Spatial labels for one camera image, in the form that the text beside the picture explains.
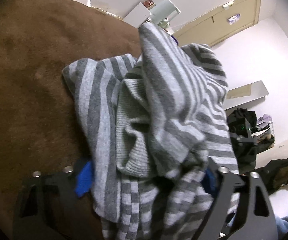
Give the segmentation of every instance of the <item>paper note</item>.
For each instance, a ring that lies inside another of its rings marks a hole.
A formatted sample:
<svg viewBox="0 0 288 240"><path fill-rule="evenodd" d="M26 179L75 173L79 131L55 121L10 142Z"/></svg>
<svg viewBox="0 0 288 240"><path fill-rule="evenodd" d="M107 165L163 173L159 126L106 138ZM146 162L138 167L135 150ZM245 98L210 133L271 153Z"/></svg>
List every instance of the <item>paper note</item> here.
<svg viewBox="0 0 288 240"><path fill-rule="evenodd" d="M226 99L249 97L251 95L251 87L252 87L252 84L248 84L243 87L229 90L226 95Z"/></svg>
<svg viewBox="0 0 288 240"><path fill-rule="evenodd" d="M265 130L263 130L263 131L259 131L259 132L252 133L252 137L254 137L254 136L259 136L259 135L265 133L268 129L265 129Z"/></svg>

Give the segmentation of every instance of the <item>wall shelf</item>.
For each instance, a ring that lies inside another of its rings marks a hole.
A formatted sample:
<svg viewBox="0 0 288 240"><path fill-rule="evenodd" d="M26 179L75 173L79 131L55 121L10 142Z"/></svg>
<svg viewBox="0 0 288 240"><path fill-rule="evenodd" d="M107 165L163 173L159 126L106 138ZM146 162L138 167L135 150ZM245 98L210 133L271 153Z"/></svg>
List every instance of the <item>wall shelf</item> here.
<svg viewBox="0 0 288 240"><path fill-rule="evenodd" d="M267 91L262 80L231 89L228 91L226 99L223 102L224 110L236 107L259 98L267 96L269 92Z"/></svg>

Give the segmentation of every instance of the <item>striped cloth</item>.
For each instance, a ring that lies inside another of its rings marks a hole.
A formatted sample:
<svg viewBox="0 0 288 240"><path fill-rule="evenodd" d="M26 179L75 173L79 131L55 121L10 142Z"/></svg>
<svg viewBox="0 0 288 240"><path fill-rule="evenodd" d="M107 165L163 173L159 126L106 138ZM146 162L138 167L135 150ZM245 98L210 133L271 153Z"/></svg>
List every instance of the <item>striped cloth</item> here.
<svg viewBox="0 0 288 240"><path fill-rule="evenodd" d="M92 152L94 209L105 239L191 239L212 204L200 184L207 157L238 173L225 73L206 45L179 48L152 23L139 36L139 60L81 59L63 70Z"/></svg>

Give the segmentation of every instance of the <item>brown blanket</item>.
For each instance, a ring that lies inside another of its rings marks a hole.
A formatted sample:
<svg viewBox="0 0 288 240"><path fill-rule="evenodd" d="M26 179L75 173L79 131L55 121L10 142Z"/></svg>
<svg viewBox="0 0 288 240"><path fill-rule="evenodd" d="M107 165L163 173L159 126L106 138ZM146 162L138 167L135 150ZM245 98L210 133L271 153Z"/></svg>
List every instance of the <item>brown blanket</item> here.
<svg viewBox="0 0 288 240"><path fill-rule="evenodd" d="M137 30L83 4L0 0L0 227L8 237L22 179L89 154L62 69L126 53L140 54ZM81 201L89 213L88 199Z"/></svg>

